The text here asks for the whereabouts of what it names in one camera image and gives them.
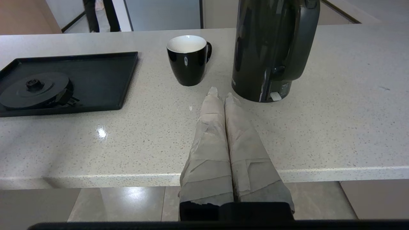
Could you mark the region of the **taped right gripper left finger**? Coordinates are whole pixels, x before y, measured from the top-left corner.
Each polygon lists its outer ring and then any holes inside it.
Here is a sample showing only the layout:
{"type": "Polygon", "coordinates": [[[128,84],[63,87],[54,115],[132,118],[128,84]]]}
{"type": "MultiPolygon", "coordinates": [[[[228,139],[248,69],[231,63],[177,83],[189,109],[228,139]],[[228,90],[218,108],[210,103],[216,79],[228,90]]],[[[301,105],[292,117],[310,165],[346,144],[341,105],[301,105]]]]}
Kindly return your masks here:
{"type": "Polygon", "coordinates": [[[216,221],[234,202],[225,109],[216,87],[201,106],[188,159],[180,175],[180,221],[216,221]]]}

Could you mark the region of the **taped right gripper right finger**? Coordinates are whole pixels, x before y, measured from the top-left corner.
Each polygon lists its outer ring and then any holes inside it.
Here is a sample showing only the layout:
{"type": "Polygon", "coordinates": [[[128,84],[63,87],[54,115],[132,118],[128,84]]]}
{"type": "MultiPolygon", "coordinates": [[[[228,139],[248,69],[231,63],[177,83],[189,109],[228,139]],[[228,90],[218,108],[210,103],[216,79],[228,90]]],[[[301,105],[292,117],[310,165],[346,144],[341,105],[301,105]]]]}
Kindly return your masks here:
{"type": "Polygon", "coordinates": [[[235,201],[257,205],[263,212],[293,219],[292,195],[241,102],[229,93],[224,108],[235,201]]]}

